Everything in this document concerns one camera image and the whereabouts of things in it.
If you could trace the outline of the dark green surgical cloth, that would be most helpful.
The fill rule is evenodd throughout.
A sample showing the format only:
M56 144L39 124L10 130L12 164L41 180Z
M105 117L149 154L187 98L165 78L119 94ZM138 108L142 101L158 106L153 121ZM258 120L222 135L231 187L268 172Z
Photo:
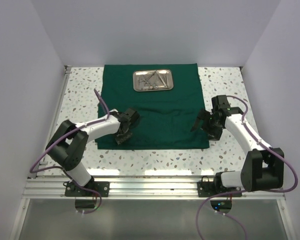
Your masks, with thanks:
M173 88L137 92L133 74L148 70L170 70ZM117 144L113 135L96 140L100 150L188 150L207 149L207 134L192 131L199 111L205 108L198 65L110 65L103 69L101 97L109 109L125 112L132 108L140 115L127 141Z

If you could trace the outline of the stainless steel instrument tray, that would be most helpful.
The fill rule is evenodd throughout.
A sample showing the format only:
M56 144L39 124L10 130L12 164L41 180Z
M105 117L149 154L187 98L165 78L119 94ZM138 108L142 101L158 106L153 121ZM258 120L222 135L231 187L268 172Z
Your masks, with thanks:
M153 84L156 84L158 86L158 89L140 90L139 89L139 78L144 76L147 79L153 72L156 72L156 74L150 79L150 81ZM160 73L162 73L162 74L167 73L168 88L165 88L165 86L160 78ZM169 69L135 71L132 75L132 81L133 81L133 89L136 92L169 91L174 88L173 75Z

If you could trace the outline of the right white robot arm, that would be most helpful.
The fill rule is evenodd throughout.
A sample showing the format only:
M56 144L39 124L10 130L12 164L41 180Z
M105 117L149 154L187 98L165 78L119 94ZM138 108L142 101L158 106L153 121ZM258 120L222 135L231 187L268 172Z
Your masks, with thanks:
M240 171L218 172L212 189L217 196L225 196L237 188L247 192L280 189L284 183L284 153L264 142L246 120L246 110L232 107L227 95L211 99L212 109L201 109L191 128L203 130L210 141L219 141L228 130L245 154Z

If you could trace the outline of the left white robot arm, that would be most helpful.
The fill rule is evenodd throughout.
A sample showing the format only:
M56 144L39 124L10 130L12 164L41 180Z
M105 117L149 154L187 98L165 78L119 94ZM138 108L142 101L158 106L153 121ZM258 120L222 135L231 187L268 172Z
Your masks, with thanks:
M128 108L125 112L114 109L103 117L86 122L65 120L48 142L47 154L77 183L77 192L89 196L94 190L93 177L81 163L87 143L104 136L113 136L115 143L121 145L132 137L131 128L139 118L140 114L136 110Z

